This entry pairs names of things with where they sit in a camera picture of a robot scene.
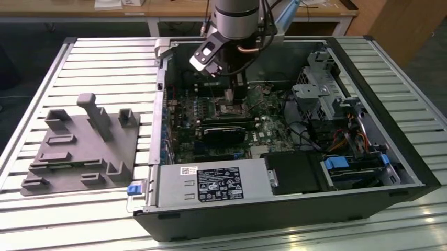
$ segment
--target blue latch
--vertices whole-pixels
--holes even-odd
[[[382,161],[384,165],[386,166],[390,163],[389,159],[388,159],[388,156],[385,154],[381,154],[380,158],[381,158],[381,161]]]
[[[133,196],[133,195],[140,195],[142,191],[142,186],[141,185],[129,185],[126,187],[126,195]]]
[[[332,168],[346,168],[349,167],[346,158],[344,157],[329,157],[324,160],[325,169],[330,170]]]

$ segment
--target green circuit board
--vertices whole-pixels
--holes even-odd
[[[253,158],[250,149],[261,147],[268,152],[293,150],[293,142],[280,114],[281,94],[270,92],[268,86],[256,85],[246,93],[241,105],[222,106],[222,97],[180,97],[177,107],[170,109],[173,117],[173,138],[176,139],[174,162],[193,163],[206,157],[233,156],[233,159]],[[197,120],[218,118],[256,119],[256,128],[245,131],[244,142],[229,147],[202,147]]]

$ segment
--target gray floor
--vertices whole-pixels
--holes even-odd
[[[196,36],[200,24],[161,25],[162,36]],[[21,83],[0,90],[0,152],[7,143],[30,98],[45,76],[65,37],[145,37],[145,24],[57,24],[49,33],[42,24],[0,24],[0,45],[17,67]],[[404,71],[447,115],[447,20],[425,42]]]

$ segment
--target copper pipe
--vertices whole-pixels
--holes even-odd
[[[252,54],[252,53],[258,52],[258,48],[245,49],[240,45],[237,45],[237,50],[244,54]]]

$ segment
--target slotted metal table surface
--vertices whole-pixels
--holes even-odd
[[[156,88],[154,38],[78,38],[62,45],[0,157],[0,250],[437,250],[447,248],[447,123],[373,41],[337,41],[442,187],[369,219],[177,243],[158,243],[130,217],[142,206],[125,188],[23,197],[19,184],[46,130],[49,109],[83,114],[78,93],[96,93],[108,113],[141,114],[134,180],[148,175]],[[354,92],[346,79],[346,89]]]

